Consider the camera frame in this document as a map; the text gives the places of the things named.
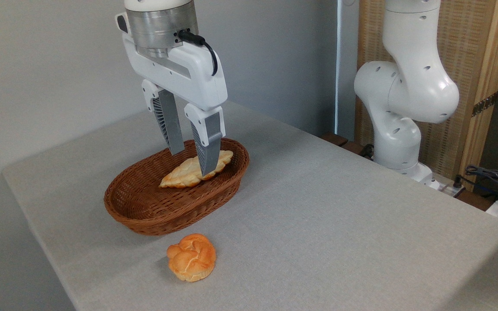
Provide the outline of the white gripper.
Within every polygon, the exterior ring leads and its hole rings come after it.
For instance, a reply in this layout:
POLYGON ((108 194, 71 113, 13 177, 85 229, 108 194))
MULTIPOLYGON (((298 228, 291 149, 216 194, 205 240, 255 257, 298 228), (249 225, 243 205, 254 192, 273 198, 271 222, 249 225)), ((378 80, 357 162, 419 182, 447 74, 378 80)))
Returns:
POLYGON ((144 78, 147 108, 154 113, 172 155, 184 150, 174 95, 188 101, 202 176, 216 169, 226 135, 221 104, 227 86, 220 59, 198 38, 194 12, 124 12, 116 16, 134 71, 144 78))

